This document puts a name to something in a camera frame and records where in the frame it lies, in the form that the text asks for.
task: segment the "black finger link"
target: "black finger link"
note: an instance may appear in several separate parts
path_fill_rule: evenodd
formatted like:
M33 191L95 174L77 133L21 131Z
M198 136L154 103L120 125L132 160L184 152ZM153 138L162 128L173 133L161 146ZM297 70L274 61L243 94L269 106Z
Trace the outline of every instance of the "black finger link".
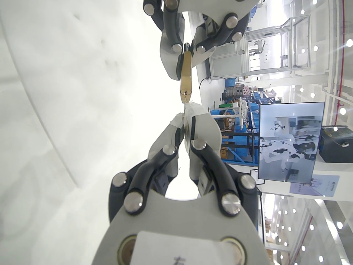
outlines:
M236 27L233 29L231 35L228 37L228 39L226 39L226 41L224 43L230 43L233 39L233 35L237 32L240 32L244 35L246 29L247 29L247 25L249 23L249 19L250 19L250 12L248 14L246 14L242 19L240 19L238 21L238 24L236 25Z
M163 23L163 11L161 9L162 0L143 0L143 7L145 8L146 4L151 4L154 7L154 13L151 16L154 23L160 29L160 31L164 30Z
M191 150L200 160L202 160L206 171L212 177L220 211L227 217L233 217L234 215L226 212L222 206L223 195L227 193L234 193L235 195L238 195L236 185L226 165L209 145L206 145L203 150L196 150L191 145Z
M135 176L132 178L127 194L138 192L142 195L143 202L138 211L129 214L140 214L145 209L149 190L151 188L159 188L158 186L160 185L156 185L156 182L163 183L165 180L164 170L176 155L177 150L175 150L175 153L171 156L164 154L163 151L160 150L151 160L148 160L137 169Z
M179 19L182 19L182 14L178 13L179 3L175 9L171 10L167 7L165 0L164 0L164 9L163 9L163 21L164 21L164 29L165 33L167 34L170 46L175 44L180 44L183 46L183 42L179 36Z
M130 169L126 172L126 183L121 187L115 187L113 185L113 181L111 183L110 191L109 191L109 201L108 201L108 212L109 212L109 221L112 222L117 212L124 204L124 199L126 196L126 192L130 186L132 178L135 176L138 168L145 164L147 160L137 164L134 168Z
M196 50L199 46L203 46L206 49L206 51L208 51L211 48L213 48L214 46L223 45L226 42L226 40L231 36L233 29L234 29L234 28L230 29L226 26L226 21L231 16L237 17L237 15L235 13L227 14L225 16L225 18L223 19L223 22L222 22L219 30L217 31L217 33L213 36L206 38L204 41L198 43L196 45Z
M227 170L229 171L232 180L234 181L238 196L242 202L242 207L250 217L252 223L257 226L257 217L258 217L258 199L257 199L257 188L246 189L241 183L241 177L244 173L240 173L237 170L233 169L231 166L226 164Z

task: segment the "poster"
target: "poster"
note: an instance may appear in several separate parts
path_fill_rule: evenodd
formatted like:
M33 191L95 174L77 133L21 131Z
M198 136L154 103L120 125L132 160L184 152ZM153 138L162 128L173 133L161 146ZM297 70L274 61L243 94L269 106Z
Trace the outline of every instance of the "poster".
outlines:
M290 193L333 197L338 181L335 175L313 175L310 184L291 183Z

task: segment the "monitor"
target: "monitor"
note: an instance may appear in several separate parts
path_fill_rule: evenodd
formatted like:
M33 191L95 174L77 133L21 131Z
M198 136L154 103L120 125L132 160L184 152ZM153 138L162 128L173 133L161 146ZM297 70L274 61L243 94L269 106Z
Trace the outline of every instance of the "monitor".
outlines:
M260 179L310 183L325 102L260 105Z

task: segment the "gold key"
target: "gold key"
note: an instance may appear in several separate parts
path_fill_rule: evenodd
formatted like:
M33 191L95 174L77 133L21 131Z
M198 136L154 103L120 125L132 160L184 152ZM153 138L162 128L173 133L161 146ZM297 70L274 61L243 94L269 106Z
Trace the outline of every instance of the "gold key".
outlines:
M192 79L191 79L191 52L184 52L184 61L181 68L181 77L180 77L180 97L182 103L189 103L192 92Z

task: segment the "red pipe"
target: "red pipe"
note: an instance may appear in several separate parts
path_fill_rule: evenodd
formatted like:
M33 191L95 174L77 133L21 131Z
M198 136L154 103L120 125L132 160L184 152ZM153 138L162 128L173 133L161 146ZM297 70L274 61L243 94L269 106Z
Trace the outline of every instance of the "red pipe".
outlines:
M303 243L304 243L306 234L307 234L308 231L309 231L309 227L310 227L310 224L311 224L311 221L312 221L313 218L314 218L314 217L311 216L310 221L309 221L309 224L308 224L308 227L306 228L306 232L305 232L304 238L303 238L303 240L301 241L300 247L299 247L299 249L298 249L298 251L297 251L297 253L296 253L296 255L295 255L294 261L297 259L298 255L299 255L299 252L300 252L300 249L301 249L301 247L303 246Z
M344 44L345 44L345 28L346 28L346 22L345 22L345 15L344 15L344 0L342 0L342 19L343 19L343 30L342 30L342 39L343 39L343 48L342 48L342 67L341 67L341 79L339 82L339 94L338 96L341 97L341 91L342 91L342 80L343 80L343 63L344 63ZM338 100L337 103L337 111L336 111L336 119L335 119L335 125L337 123L337 117L338 117L338 111L339 107L341 106L340 100Z

